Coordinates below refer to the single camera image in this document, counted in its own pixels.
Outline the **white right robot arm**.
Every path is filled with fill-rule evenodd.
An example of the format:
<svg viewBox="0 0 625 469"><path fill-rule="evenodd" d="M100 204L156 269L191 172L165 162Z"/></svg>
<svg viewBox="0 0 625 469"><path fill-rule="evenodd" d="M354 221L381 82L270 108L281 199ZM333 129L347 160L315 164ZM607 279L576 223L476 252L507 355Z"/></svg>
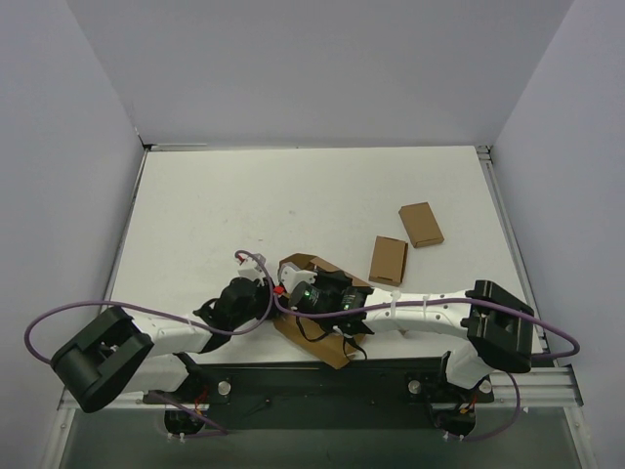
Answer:
<svg viewBox="0 0 625 469"><path fill-rule="evenodd" d="M533 350L533 310L490 280L468 290L410 294L358 286L342 271L280 275L286 304L326 334L351 340L391 331L435 333L461 340L442 359L446 383L471 390L493 370L527 373Z"/></svg>

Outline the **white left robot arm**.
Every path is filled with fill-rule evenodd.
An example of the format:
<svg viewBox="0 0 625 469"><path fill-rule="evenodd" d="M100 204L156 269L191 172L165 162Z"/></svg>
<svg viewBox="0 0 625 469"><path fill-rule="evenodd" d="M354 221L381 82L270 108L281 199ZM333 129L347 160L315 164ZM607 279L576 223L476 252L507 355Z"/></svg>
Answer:
<svg viewBox="0 0 625 469"><path fill-rule="evenodd" d="M111 305L51 358L51 368L83 411L103 409L121 394L168 392L179 402L199 393L189 354L207 354L276 314L273 285L236 277L189 317L128 314Z"/></svg>

